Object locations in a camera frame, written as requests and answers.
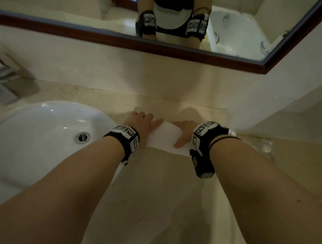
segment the person's left arm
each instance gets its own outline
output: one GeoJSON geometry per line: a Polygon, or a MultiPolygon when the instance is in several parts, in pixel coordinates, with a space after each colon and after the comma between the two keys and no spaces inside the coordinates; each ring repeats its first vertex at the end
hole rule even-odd
{"type": "MultiPolygon", "coordinates": [[[[212,8],[213,1],[212,0],[194,0],[194,9],[193,13],[194,15],[198,14],[208,14],[211,8],[212,8]]],[[[195,48],[199,49],[200,48],[200,39],[194,36],[190,36],[186,40],[184,40],[183,45],[185,47],[190,47],[190,48],[195,48]]]]}
{"type": "MultiPolygon", "coordinates": [[[[132,112],[124,125],[140,148],[163,119],[132,112]]],[[[125,156],[106,136],[75,152],[40,181],[0,205],[0,243],[81,243],[89,220],[125,156]]]]}

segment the wrist-mounted device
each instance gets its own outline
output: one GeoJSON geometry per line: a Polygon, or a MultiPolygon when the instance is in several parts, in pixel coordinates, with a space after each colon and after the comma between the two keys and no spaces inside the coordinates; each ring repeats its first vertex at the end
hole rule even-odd
{"type": "Polygon", "coordinates": [[[200,41],[204,39],[208,27],[209,15],[211,13],[209,9],[207,10],[207,14],[193,14],[192,18],[188,22],[187,30],[185,32],[187,37],[194,36],[196,38],[199,38],[200,41]]]}
{"type": "Polygon", "coordinates": [[[191,149],[190,155],[192,157],[194,169],[199,178],[211,178],[215,174],[215,169],[210,160],[209,146],[214,138],[221,135],[227,135],[227,137],[224,138],[238,139],[234,131],[222,127],[213,121],[200,124],[194,129],[191,144],[194,146],[195,150],[191,149]]]}
{"type": "Polygon", "coordinates": [[[142,37],[145,35],[156,34],[156,17],[152,10],[144,11],[140,14],[139,18],[135,23],[135,30],[137,36],[142,37]]]}
{"type": "Polygon", "coordinates": [[[131,126],[116,126],[105,136],[112,136],[122,144],[125,151],[125,156],[122,159],[122,163],[127,165],[139,147],[140,136],[136,129],[131,126]]]}

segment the sink basin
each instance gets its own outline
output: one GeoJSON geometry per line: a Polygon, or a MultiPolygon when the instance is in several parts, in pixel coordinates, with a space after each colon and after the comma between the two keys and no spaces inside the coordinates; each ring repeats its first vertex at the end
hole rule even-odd
{"type": "Polygon", "coordinates": [[[115,125],[95,108],[64,101],[31,104],[7,113],[0,120],[0,203],[115,125]]]}

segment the mirror frame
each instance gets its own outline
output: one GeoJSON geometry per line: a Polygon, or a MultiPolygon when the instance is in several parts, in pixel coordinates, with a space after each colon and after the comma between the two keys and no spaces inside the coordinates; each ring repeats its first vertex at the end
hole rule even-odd
{"type": "Polygon", "coordinates": [[[196,50],[165,42],[156,42],[104,29],[70,24],[0,10],[0,25],[148,52],[228,69],[267,74],[285,55],[322,21],[322,1],[301,19],[281,43],[262,61],[244,59],[220,53],[196,50]]]}

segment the bathtub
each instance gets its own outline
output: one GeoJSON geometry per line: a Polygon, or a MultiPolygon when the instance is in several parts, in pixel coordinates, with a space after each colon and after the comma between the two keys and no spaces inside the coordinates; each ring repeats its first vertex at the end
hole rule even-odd
{"type": "Polygon", "coordinates": [[[265,49],[271,46],[252,15],[216,6],[209,17],[207,36],[213,52],[253,60],[264,59],[265,49]]]}

